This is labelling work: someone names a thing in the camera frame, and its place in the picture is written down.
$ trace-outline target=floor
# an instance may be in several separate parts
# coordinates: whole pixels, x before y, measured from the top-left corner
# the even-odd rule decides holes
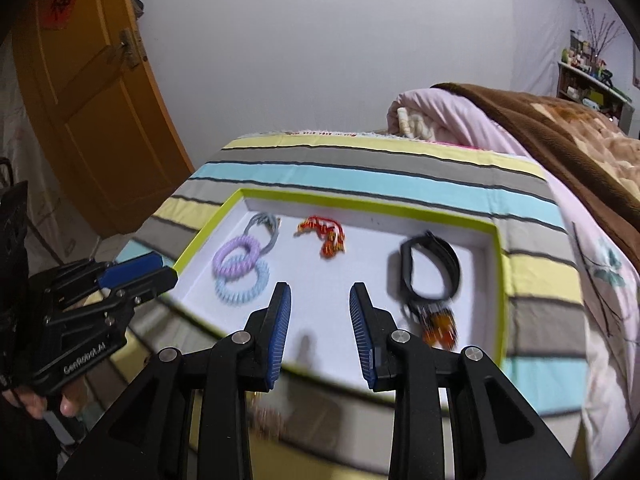
[[[110,262],[123,250],[127,242],[131,240],[133,233],[128,235],[113,235],[100,240],[95,249],[94,258],[97,262]]]

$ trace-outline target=black strap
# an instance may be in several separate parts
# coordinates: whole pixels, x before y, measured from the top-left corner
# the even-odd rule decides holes
[[[449,275],[450,289],[441,298],[425,298],[414,291],[414,256],[412,247],[420,245],[439,259]],[[458,292],[460,286],[460,262],[456,252],[442,238],[438,238],[431,231],[421,236],[411,238],[400,245],[400,296],[416,316],[421,316],[424,309],[432,314],[446,309],[447,301]]]

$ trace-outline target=cable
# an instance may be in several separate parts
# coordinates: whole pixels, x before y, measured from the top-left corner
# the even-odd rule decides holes
[[[0,183],[2,183],[2,186],[4,187],[13,187],[14,185],[14,170],[11,166],[11,162],[9,161],[8,158],[6,157],[0,157],[0,166],[6,166],[7,167],[7,172],[9,174],[9,182],[7,183],[7,179],[5,179],[4,175],[0,172]],[[29,230],[33,233],[33,235],[36,237],[36,240],[40,242],[40,244],[44,247],[44,250],[47,251],[47,253],[50,254],[50,256],[55,260],[55,262],[59,265],[64,265],[64,261],[62,260],[62,258],[60,258],[60,256],[58,256],[58,254],[56,253],[56,251],[53,250],[53,247],[51,247],[49,245],[49,243],[45,240],[44,236],[42,236],[42,234],[40,233],[40,231],[38,231],[38,228],[36,227],[36,225],[31,221],[31,219],[28,216],[25,216],[26,218],[26,222],[27,222],[27,227],[29,228]]]

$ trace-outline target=gray stripe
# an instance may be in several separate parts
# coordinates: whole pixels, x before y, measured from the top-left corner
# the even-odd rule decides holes
[[[255,150],[222,150],[212,162],[307,162],[335,164],[349,168],[363,168],[388,172],[410,173],[434,180],[457,182],[480,187],[501,187],[523,192],[544,200],[553,200],[549,186],[538,177],[512,173],[498,168],[468,166],[455,160],[424,158],[418,155],[352,150],[349,148],[305,146],[257,148]]]
[[[198,204],[222,205],[222,202],[212,202],[211,200],[198,200],[197,198],[190,198],[188,196],[182,196],[181,194],[177,194],[177,193],[172,194],[172,197],[186,200],[187,202],[195,202]]]
[[[150,300],[137,306],[129,326],[144,339],[153,339],[157,332],[162,332],[166,320],[173,314],[158,300]]]
[[[584,311],[552,300],[510,298],[507,354],[584,357]]]
[[[153,216],[147,218],[136,231],[136,238],[140,242],[157,248],[174,261],[180,257],[195,235],[196,232],[190,229],[161,221]]]
[[[255,184],[246,184],[243,182],[212,182],[204,179],[193,179],[184,182],[176,191],[185,197],[194,198],[202,201],[224,202],[236,190],[242,187],[262,188],[269,190],[290,191],[287,187],[279,186],[258,186]],[[406,202],[397,200],[384,200],[382,202],[406,205]],[[446,209],[438,209],[430,207],[430,210],[449,212]],[[486,221],[486,217],[467,215],[473,218],[479,218]],[[549,227],[542,226],[533,222],[525,222],[517,219],[498,219],[493,218],[498,231],[500,232],[500,244],[505,251],[527,251],[541,254],[548,254],[555,260],[575,261],[574,254],[569,245],[568,237],[565,233],[555,231]]]
[[[318,146],[315,144],[299,144],[298,145],[300,148],[306,148],[308,150],[315,150],[318,148],[325,148],[326,146]],[[345,149],[345,150],[359,150],[361,152],[378,152],[378,153],[387,153],[388,155],[397,155],[398,153],[405,153],[405,152],[395,152],[392,150],[379,150],[377,148],[364,148],[363,146],[337,146],[335,144],[331,144],[330,145],[331,148],[340,148],[340,149]],[[263,150],[264,148],[269,148],[271,150],[284,150],[286,148],[290,148],[290,146],[232,146],[231,148],[228,146],[225,146],[224,148],[222,148],[222,150],[245,150],[245,151],[249,151],[249,150]],[[411,156],[420,156],[421,158],[439,158],[439,159],[446,159],[446,157],[443,156],[437,156],[437,155],[429,155],[427,153],[407,153],[408,155]],[[529,173],[527,171],[521,171],[521,170],[513,170],[511,168],[503,168],[498,166],[497,164],[480,164],[479,162],[471,162],[469,160],[456,160],[457,164],[465,164],[466,166],[473,166],[475,168],[497,168],[499,170],[502,171],[508,171],[510,173],[518,173],[518,174],[524,174],[524,175],[528,175],[528,176],[532,176],[534,178],[538,178],[540,180],[544,180],[545,178],[539,175],[535,175],[532,173]]]
[[[566,233],[554,231],[533,222],[495,218],[494,223],[500,231],[500,244],[503,250],[526,253],[548,254],[552,259],[575,263]]]

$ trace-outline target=human hand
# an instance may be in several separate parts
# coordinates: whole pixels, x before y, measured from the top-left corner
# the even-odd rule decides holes
[[[40,419],[47,411],[47,399],[36,394],[27,386],[18,386],[15,392],[23,403],[27,412],[33,417]],[[16,408],[20,403],[15,399],[11,390],[2,392],[2,396]],[[62,388],[62,402],[60,402],[60,413],[64,416],[76,416],[87,404],[88,396],[84,378],[79,378]]]

